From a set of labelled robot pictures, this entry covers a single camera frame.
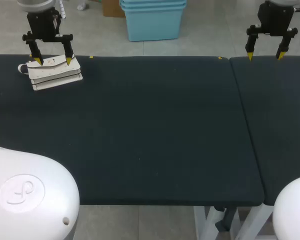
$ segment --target white table leg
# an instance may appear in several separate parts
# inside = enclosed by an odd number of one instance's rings
[[[224,215],[224,211],[217,211],[213,206],[210,207],[209,214],[199,240],[216,240],[219,231],[215,224],[222,220]]]
[[[241,229],[241,222],[240,222],[240,217],[239,217],[239,212],[238,209],[235,211],[231,228],[230,228],[230,239],[235,240],[236,236],[238,235],[239,231]]]
[[[273,206],[264,204],[253,207],[246,217],[235,240],[255,240],[273,210]]]
[[[199,240],[207,220],[205,207],[194,206],[193,212],[194,212],[196,239]]]

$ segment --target floor tile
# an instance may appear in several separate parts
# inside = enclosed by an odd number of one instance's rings
[[[138,240],[138,206],[82,205],[74,240]]]
[[[191,206],[140,206],[139,240],[196,240]]]

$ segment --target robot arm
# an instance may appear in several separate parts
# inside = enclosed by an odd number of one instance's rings
[[[59,32],[61,19],[66,17],[62,0],[59,0],[61,14],[55,9],[56,0],[17,0],[18,5],[28,12],[27,19],[31,31],[22,36],[22,40],[29,45],[32,57],[43,65],[44,60],[36,40],[44,43],[62,43],[65,51],[66,63],[69,65],[73,58],[71,41],[73,35],[61,35]]]
[[[276,52],[276,58],[280,60],[289,50],[291,38],[298,33],[297,28],[289,28],[290,21],[295,12],[300,12],[300,0],[266,0],[259,7],[258,18],[261,24],[251,25],[246,30],[248,37],[245,50],[251,61],[258,34],[281,36],[282,42]]]

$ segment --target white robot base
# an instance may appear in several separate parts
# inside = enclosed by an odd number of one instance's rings
[[[79,206],[61,164],[0,147],[0,240],[73,240]]]
[[[72,56],[69,65],[65,55],[46,58],[43,60],[43,65],[40,65],[37,61],[30,61],[26,65],[35,91],[83,79],[80,64],[75,55]]]

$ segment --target black table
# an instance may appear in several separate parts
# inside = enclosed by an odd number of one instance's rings
[[[80,56],[83,81],[41,91],[27,59],[0,55],[0,146],[64,165],[81,204],[263,202],[227,59]]]
[[[300,56],[230,60],[257,158],[265,201],[300,177]]]

